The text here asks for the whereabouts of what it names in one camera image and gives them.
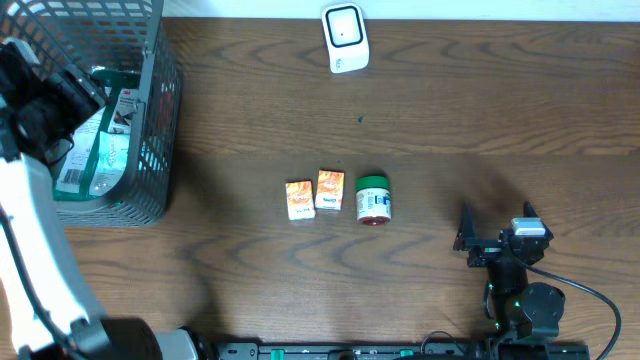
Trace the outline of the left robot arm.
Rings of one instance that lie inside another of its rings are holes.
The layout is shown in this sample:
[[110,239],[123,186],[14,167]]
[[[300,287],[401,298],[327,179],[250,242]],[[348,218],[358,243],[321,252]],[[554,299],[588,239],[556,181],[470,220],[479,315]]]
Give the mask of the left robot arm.
[[28,43],[1,44],[1,283],[20,359],[204,359],[185,328],[110,317],[74,258],[53,199],[48,151],[107,96],[75,65],[41,79]]

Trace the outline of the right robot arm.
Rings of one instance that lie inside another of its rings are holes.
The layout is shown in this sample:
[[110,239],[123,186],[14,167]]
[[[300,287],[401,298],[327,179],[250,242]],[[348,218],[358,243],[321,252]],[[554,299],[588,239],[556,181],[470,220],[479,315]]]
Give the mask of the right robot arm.
[[471,208],[462,206],[453,249],[468,254],[468,267],[488,271],[484,311],[497,321],[498,333],[509,340],[548,340],[559,335],[564,293],[547,283],[531,283],[527,275],[527,268],[543,259],[553,238],[528,201],[523,215],[512,219],[511,226],[494,239],[477,236]]

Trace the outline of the orange tissue pack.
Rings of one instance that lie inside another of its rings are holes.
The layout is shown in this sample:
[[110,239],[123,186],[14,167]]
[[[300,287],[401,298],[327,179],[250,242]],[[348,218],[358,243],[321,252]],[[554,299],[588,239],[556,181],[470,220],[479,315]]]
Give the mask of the orange tissue pack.
[[318,172],[315,206],[324,210],[340,210],[344,194],[343,172],[320,170]]
[[298,181],[285,184],[287,212],[291,221],[313,219],[316,215],[312,182]]

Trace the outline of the teal wet wipes pack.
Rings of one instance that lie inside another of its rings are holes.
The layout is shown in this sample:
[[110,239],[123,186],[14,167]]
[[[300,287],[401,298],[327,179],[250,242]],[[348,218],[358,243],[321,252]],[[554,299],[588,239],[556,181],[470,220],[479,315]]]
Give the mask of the teal wet wipes pack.
[[99,133],[98,158],[89,185],[90,196],[103,196],[120,181],[127,166],[129,143],[129,134]]

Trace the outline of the green lid jar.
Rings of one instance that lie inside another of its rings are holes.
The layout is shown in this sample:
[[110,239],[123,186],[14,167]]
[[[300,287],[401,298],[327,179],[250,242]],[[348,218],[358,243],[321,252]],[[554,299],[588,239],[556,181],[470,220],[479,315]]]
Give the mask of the green lid jar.
[[391,221],[390,182],[384,176],[365,176],[356,182],[356,217],[360,224],[384,225]]

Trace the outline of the green 3M gloves package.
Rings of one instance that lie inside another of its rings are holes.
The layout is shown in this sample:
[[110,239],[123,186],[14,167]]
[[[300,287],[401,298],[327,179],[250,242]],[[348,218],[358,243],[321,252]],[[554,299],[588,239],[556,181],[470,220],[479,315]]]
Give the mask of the green 3M gloves package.
[[56,201],[102,197],[120,181],[127,166],[141,75],[98,69],[93,76],[103,86],[108,102],[73,134],[72,149],[54,183]]

